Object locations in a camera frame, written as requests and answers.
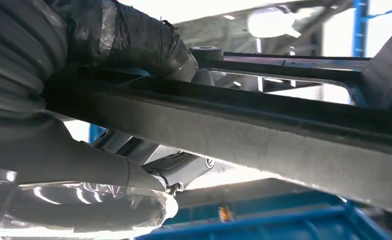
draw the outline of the ceiling light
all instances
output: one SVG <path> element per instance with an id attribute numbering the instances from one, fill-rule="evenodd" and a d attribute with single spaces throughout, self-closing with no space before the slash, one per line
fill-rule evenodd
<path id="1" fill-rule="evenodd" d="M 225 17 L 226 19 L 230 19 L 230 20 L 234 20 L 235 19 L 235 17 L 230 16 L 230 15 L 224 15 L 223 17 Z"/>
<path id="2" fill-rule="evenodd" d="M 269 79 L 268 78 L 264 78 L 264 79 L 267 80 L 267 81 L 272 81 L 274 83 L 278 83 L 278 82 L 279 83 L 283 83 L 283 80 L 280 80 L 280 79 L 275 79 L 275 78 L 274 79 L 273 78 L 272 79 L 271 78 L 269 78 Z"/>

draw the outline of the black metal beam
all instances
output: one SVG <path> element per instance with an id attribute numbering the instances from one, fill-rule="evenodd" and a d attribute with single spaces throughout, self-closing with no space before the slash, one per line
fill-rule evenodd
<path id="1" fill-rule="evenodd" d="M 109 77 L 47 83 L 48 109 L 392 211 L 390 113 L 151 77 L 115 84 Z"/>

